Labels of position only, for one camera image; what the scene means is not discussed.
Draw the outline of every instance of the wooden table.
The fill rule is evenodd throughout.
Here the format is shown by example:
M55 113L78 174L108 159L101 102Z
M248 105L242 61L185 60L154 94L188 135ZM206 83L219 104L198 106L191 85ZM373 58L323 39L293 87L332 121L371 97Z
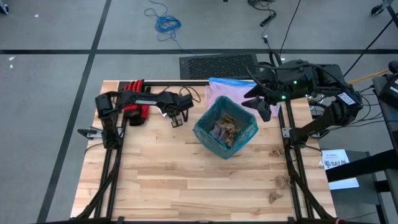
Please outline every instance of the wooden table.
M115 91L118 85L119 81L105 81L101 93ZM279 189L274 181L277 175L288 176L284 156L270 155L272 150L283 147L278 118L267 123L258 118L257 134L232 158L224 160L202 146L192 132L206 111L205 87L193 87L202 102L190 109L188 122L183 126L172 128L171 119L162 117L153 106L144 125L127 126L113 219L124 216L126 220L284 221L294 217L290 187ZM152 92L164 88L153 86ZM168 91L178 93L179 89L176 86ZM296 126L311 122L306 99L293 101L292 108ZM102 128L97 117L93 126ZM89 141L88 147L101 141ZM319 147L313 139L307 144ZM78 215L96 193L104 155L102 146L95 146L85 154L71 217ZM318 165L320 153L302 149L302 157L310 190L327 212L335 216L325 170ZM270 204L271 192L283 197ZM299 188L298 192L306 217ZM104 196L102 216L107 201L108 193Z

